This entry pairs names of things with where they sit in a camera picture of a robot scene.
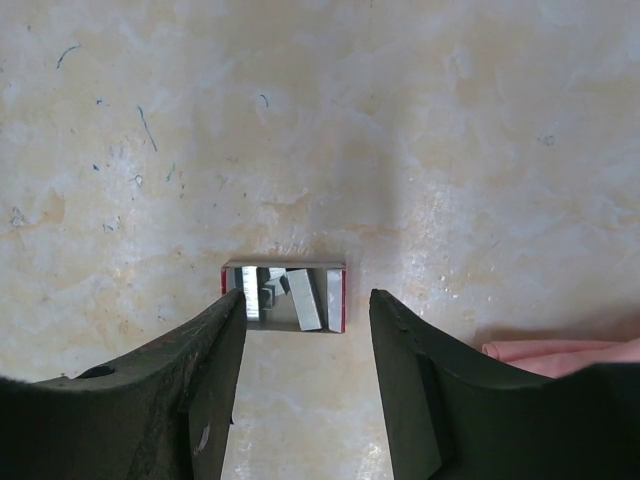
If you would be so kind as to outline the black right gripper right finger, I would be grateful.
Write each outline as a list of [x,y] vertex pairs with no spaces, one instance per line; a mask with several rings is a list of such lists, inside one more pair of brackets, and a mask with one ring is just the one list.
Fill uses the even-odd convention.
[[396,478],[638,477],[637,364],[551,379],[475,350],[385,290],[369,317]]

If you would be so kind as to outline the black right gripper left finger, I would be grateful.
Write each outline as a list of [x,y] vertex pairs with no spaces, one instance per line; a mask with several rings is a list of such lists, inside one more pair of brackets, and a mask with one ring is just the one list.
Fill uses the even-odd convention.
[[232,290],[76,378],[2,378],[2,478],[220,478],[246,331]]

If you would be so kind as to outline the grey staple strip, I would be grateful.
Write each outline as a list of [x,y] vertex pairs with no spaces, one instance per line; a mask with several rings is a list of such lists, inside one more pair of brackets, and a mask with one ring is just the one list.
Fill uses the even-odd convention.
[[287,281],[300,329],[302,331],[321,330],[321,316],[309,271],[307,269],[288,270]]
[[250,322],[260,321],[259,281],[256,266],[243,266],[242,287],[246,301],[246,314]]

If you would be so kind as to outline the pink folded cloth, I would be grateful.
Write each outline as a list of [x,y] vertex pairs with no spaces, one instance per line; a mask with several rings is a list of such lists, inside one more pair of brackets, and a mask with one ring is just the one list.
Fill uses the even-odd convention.
[[483,344],[482,352],[512,367],[548,378],[559,378],[594,364],[638,363],[639,340],[493,341]]

